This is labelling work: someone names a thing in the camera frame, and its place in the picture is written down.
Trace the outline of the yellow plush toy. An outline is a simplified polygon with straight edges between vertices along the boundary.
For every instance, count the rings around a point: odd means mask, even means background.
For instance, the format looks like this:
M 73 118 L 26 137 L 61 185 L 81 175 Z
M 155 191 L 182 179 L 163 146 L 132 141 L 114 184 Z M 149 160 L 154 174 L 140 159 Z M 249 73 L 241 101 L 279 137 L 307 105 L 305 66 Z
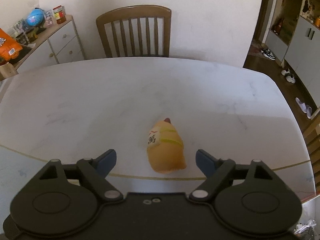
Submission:
M 187 167 L 183 140 L 170 118 L 157 122 L 150 129 L 146 151 L 150 166 L 157 173 L 169 174 Z

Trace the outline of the wooden chair beside box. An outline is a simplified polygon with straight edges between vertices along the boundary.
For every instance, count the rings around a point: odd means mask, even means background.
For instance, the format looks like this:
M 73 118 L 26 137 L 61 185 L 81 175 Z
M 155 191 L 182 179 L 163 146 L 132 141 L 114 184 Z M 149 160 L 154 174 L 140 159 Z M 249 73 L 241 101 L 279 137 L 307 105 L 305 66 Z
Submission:
M 319 115 L 303 131 L 316 187 L 319 187 Z

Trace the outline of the white drawer sideboard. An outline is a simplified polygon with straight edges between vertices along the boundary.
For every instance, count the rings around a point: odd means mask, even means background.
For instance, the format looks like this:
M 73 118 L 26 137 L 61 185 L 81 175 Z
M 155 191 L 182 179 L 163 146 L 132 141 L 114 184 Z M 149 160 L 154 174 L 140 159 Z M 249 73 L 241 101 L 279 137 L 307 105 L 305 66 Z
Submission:
M 72 15 L 40 33 L 33 44 L 31 51 L 14 64 L 18 73 L 86 59 Z

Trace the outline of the orange snack bag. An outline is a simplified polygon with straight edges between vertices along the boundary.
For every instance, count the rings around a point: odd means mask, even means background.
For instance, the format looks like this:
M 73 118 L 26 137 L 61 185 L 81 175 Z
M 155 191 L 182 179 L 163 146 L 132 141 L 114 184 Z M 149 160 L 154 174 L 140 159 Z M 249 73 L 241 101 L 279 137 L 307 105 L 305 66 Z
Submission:
M 22 50 L 22 46 L 6 32 L 0 29 L 1 47 L 0 55 L 1 60 L 9 62 L 11 59 L 18 57 L 19 52 Z

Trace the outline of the red lidded jar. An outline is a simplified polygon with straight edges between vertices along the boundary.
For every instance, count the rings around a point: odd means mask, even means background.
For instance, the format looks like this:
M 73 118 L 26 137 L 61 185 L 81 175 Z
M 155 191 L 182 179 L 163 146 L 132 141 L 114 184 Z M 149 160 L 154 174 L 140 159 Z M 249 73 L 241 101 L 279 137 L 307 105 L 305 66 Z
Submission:
M 61 24 L 66 21 L 65 12 L 62 5 L 53 8 L 54 17 L 57 24 Z

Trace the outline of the blue globe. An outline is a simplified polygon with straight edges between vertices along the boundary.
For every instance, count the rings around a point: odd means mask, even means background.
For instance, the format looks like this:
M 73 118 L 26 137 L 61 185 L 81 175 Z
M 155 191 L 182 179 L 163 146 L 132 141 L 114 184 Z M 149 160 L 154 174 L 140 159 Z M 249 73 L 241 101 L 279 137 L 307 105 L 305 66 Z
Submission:
M 27 24 L 31 27 L 39 26 L 44 21 L 44 12 L 40 8 L 35 8 L 28 16 L 27 16 Z

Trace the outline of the wooden chair far side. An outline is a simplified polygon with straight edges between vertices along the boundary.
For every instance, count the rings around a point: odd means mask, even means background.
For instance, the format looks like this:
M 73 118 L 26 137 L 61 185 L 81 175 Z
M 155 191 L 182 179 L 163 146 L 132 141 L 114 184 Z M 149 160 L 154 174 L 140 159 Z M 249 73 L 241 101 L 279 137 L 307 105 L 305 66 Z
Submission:
M 108 11 L 96 19 L 107 58 L 169 57 L 171 9 L 133 5 Z

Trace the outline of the grey wall cabinet unit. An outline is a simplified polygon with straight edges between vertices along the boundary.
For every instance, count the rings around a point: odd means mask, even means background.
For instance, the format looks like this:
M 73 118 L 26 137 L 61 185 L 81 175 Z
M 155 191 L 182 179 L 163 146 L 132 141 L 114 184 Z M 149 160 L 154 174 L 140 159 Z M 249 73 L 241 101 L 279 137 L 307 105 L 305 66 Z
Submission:
M 319 93 L 319 0 L 277 0 L 265 45 L 278 64 L 296 72 L 311 94 Z

